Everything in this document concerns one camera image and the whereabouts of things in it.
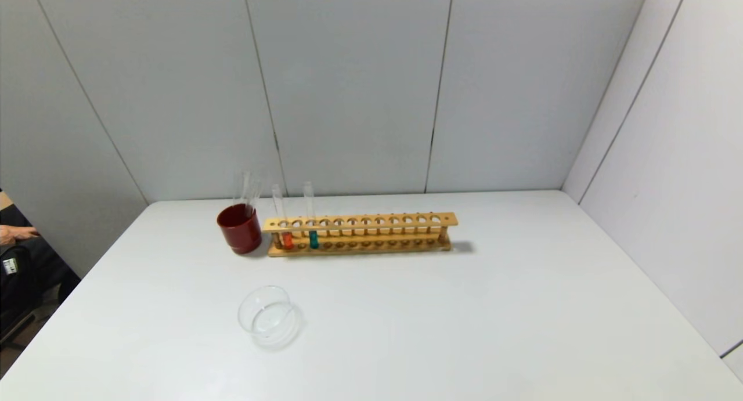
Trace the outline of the bystander bare hand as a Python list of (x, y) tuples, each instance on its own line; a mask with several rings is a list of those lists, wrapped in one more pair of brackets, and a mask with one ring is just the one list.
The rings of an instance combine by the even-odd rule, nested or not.
[(38, 236), (39, 232), (33, 226), (1, 225), (1, 247), (8, 247), (18, 241), (28, 240)]

